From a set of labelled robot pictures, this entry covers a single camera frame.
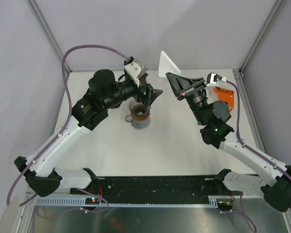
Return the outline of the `orange coffee filter box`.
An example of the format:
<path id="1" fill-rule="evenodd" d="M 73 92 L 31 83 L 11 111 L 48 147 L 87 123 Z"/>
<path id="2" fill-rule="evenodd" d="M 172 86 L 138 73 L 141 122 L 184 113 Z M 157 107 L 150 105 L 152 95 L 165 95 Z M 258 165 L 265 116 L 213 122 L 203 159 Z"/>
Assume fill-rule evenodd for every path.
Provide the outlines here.
<path id="1" fill-rule="evenodd" d="M 231 113 L 235 107 L 235 91 L 218 86 L 206 88 L 208 102 L 212 103 L 217 100 L 227 103 L 229 112 Z"/>

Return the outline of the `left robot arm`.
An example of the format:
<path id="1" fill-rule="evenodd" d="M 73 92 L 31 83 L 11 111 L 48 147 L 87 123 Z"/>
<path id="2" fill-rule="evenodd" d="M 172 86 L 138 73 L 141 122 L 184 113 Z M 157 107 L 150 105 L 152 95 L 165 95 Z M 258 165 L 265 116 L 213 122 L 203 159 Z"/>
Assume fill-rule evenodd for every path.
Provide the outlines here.
<path id="1" fill-rule="evenodd" d="M 69 122 L 49 139 L 36 155 L 17 157 L 17 169 L 25 177 L 29 187 L 40 197 L 46 197 L 57 189 L 82 189 L 87 194 L 97 190 L 97 177 L 88 168 L 67 170 L 56 168 L 58 161 L 83 137 L 88 135 L 104 119 L 108 110 L 117 108 L 130 98 L 150 106 L 163 93 L 147 83 L 147 74 L 142 75 L 137 85 L 128 73 L 118 82 L 109 69 L 94 73 L 88 81 L 89 88 L 69 112 Z"/>

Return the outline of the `clear ribbed glass dripper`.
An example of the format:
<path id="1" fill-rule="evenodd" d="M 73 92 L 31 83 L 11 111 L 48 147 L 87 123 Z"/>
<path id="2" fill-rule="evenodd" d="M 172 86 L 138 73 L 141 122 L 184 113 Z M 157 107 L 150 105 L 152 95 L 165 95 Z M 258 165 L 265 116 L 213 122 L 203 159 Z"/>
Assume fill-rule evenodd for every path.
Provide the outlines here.
<path id="1" fill-rule="evenodd" d="M 150 110 L 151 106 L 146 107 L 144 104 L 137 102 L 135 99 L 132 99 L 129 102 L 129 110 L 131 113 L 136 115 L 144 115 Z"/>

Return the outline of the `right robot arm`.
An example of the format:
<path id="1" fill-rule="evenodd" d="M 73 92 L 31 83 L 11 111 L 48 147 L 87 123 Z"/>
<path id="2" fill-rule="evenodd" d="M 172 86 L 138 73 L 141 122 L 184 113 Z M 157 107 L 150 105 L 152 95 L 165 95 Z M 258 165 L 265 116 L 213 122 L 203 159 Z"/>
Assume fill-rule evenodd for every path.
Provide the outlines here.
<path id="1" fill-rule="evenodd" d="M 186 100 L 207 145 L 222 150 L 252 169 L 257 176 L 238 174 L 222 170 L 214 182 L 214 190 L 225 195 L 228 191 L 239 191 L 262 197 L 279 212 L 291 207 L 291 164 L 274 159 L 261 150 L 249 146 L 242 139 L 240 130 L 234 130 L 227 122 L 231 119 L 228 103 L 223 100 L 207 102 L 205 89 L 226 82 L 226 77 L 210 73 L 203 78 L 189 79 L 167 72 L 166 77 L 177 100 Z"/>

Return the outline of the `white paper coffee filter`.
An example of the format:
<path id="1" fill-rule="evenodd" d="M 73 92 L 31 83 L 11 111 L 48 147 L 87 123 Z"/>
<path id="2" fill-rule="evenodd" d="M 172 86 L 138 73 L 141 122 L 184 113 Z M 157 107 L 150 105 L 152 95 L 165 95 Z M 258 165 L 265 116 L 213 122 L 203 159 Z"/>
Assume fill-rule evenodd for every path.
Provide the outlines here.
<path id="1" fill-rule="evenodd" d="M 170 59 L 170 57 L 165 53 L 165 51 L 162 50 L 160 54 L 158 76 L 161 78 L 166 78 L 166 73 L 180 75 L 181 71 L 177 67 L 177 65 Z"/>

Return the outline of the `clear glass server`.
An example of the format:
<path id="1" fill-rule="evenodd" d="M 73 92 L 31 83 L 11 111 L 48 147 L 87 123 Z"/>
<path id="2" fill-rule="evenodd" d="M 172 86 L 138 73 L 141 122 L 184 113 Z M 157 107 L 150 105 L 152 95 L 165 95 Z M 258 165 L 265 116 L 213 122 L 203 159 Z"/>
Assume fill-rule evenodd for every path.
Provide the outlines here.
<path id="1" fill-rule="evenodd" d="M 146 120 L 136 120 L 131 115 L 126 115 L 125 121 L 127 123 L 130 123 L 133 128 L 138 129 L 138 130 L 147 128 L 151 123 L 150 118 L 148 118 Z"/>

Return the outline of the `brown dripper ring holder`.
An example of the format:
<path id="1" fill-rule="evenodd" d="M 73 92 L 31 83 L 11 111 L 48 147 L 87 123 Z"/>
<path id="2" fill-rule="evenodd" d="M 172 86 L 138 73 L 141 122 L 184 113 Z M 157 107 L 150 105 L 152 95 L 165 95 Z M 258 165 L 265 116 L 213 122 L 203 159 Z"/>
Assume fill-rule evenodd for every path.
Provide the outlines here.
<path id="1" fill-rule="evenodd" d="M 137 121 L 144 121 L 150 116 L 150 107 L 144 107 L 143 105 L 136 105 L 132 108 L 131 117 Z"/>

